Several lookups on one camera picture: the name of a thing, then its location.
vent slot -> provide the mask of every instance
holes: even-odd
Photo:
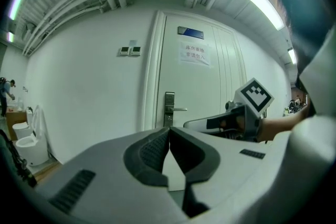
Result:
[[[69,214],[83,195],[96,174],[89,170],[79,171],[52,199],[50,203]]]
[[[256,151],[251,151],[251,150],[242,150],[239,153],[247,155],[247,156],[251,156],[254,158],[258,158],[258,159],[263,159],[265,157],[265,153],[261,153],[261,152],[256,152]]]

white toilet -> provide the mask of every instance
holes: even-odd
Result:
[[[29,166],[42,164],[49,159],[46,130],[42,128],[41,124],[41,120],[44,119],[42,113],[41,108],[37,106],[31,125],[36,136],[32,132],[30,136],[19,139],[15,144],[19,155],[26,159]]]
[[[27,114],[27,122],[16,123],[13,125],[13,130],[18,140],[23,137],[30,136],[33,132],[33,129],[31,127],[33,121],[33,113],[31,110],[27,109],[26,114]]]

white door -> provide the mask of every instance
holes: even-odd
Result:
[[[204,39],[178,35],[179,26],[202,31]],[[186,17],[167,16],[156,127],[163,126],[166,92],[175,93],[175,108],[187,108],[187,111],[174,112],[173,126],[182,127],[186,121],[220,114],[220,88],[218,53],[212,25]],[[170,151],[164,162],[163,174],[169,178],[170,191],[184,189],[185,177]]]
[[[245,71],[241,70],[239,63],[239,46],[235,46],[234,35],[232,31],[213,27],[217,46],[221,47],[219,52],[219,66],[221,74],[221,113],[225,112],[225,103],[233,100],[235,91],[246,83]]]

door lock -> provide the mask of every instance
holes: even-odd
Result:
[[[174,107],[175,93],[166,92],[165,102],[164,102],[164,119],[163,126],[171,127],[173,126],[174,111],[187,111],[187,108],[175,108]]]

sleeve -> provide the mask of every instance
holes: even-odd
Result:
[[[4,85],[5,92],[10,94],[10,90],[11,90],[10,88],[11,88],[11,85],[8,82],[6,82]]]

